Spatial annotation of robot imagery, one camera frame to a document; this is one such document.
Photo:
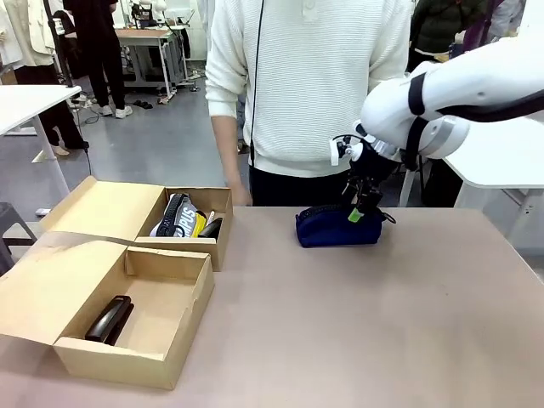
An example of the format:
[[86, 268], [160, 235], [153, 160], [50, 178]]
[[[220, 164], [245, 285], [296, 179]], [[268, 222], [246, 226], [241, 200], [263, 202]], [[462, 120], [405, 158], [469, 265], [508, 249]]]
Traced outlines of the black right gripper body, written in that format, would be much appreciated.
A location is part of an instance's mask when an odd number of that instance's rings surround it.
[[394, 162], [380, 156], [367, 142], [349, 144], [346, 153], [350, 155], [346, 187], [364, 184], [379, 188], [394, 171]]

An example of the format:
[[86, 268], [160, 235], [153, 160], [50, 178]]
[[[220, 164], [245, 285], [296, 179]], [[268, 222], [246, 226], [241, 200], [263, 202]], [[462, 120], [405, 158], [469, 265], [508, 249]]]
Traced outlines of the person's right hand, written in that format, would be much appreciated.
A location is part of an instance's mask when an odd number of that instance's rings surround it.
[[228, 180], [227, 185], [231, 190], [232, 202], [235, 207], [250, 207], [252, 196], [240, 179]]

